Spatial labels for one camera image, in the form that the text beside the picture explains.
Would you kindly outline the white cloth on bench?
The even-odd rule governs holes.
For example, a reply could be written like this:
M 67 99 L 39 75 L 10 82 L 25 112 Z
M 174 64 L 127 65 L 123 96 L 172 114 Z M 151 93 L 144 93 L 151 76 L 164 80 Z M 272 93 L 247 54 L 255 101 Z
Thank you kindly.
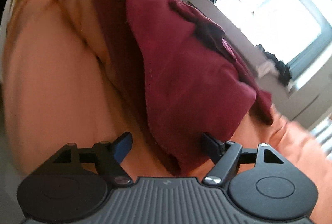
M 271 70 L 274 69 L 274 64 L 271 61 L 266 61 L 256 68 L 257 77 L 261 79 L 265 75 L 267 75 Z

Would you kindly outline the dark red garment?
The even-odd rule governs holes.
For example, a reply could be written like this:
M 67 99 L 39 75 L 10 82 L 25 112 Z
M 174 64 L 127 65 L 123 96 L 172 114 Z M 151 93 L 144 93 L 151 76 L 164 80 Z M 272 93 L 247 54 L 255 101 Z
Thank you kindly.
M 92 0 L 116 82 L 163 166 L 201 166 L 204 133 L 228 140 L 255 110 L 272 124 L 271 95 L 257 86 L 223 29 L 182 0 Z

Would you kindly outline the white radiator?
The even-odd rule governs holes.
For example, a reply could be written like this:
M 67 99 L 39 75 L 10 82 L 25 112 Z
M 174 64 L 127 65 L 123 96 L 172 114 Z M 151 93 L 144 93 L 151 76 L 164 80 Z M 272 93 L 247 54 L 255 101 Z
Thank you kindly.
M 326 154 L 327 159 L 331 160 L 332 148 L 332 125 L 331 118 L 327 117 L 322 120 L 316 127 L 311 130 L 311 134 L 320 144 L 322 151 Z

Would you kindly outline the grey window bench cabinet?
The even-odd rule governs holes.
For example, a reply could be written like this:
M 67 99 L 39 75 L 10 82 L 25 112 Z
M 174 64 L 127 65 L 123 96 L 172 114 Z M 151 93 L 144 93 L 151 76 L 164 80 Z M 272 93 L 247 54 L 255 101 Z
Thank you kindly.
M 276 67 L 210 0 L 184 0 L 220 25 L 229 44 L 241 55 L 259 86 L 272 94 L 288 119 L 312 129 L 331 114 L 331 53 L 326 50 L 289 90 L 277 79 Z

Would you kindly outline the dark clothes pile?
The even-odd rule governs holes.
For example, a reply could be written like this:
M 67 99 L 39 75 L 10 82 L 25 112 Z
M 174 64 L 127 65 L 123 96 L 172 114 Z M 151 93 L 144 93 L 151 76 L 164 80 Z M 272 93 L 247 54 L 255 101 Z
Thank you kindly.
M 282 60 L 277 59 L 274 54 L 267 52 L 261 44 L 256 45 L 256 48 L 258 48 L 265 55 L 266 61 L 271 61 L 274 64 L 274 69 L 271 70 L 269 74 L 277 77 L 278 81 L 283 86 L 287 86 L 292 79 L 290 67 L 288 67 L 288 65 Z

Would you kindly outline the orange duvet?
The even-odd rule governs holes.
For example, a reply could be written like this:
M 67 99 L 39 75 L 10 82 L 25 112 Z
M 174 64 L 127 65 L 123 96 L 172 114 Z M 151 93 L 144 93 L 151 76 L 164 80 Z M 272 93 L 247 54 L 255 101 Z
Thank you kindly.
M 117 87 L 92 0 L 13 0 L 2 68 L 6 132 L 23 174 L 67 143 L 88 147 L 129 131 L 133 148 L 122 167 L 132 178 L 175 176 L 149 145 Z M 331 162 L 301 125 L 273 104 L 270 110 L 271 125 L 251 109 L 228 140 L 248 148 L 270 144 L 317 186 L 310 219 L 331 223 Z M 183 176 L 202 179 L 212 166 L 207 157 Z

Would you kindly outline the window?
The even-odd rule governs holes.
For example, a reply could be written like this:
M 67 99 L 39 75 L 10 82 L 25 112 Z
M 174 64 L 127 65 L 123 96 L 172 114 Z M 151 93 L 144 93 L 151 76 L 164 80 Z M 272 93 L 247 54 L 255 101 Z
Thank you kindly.
M 212 0 L 253 46 L 290 67 L 296 81 L 331 45 L 330 0 Z

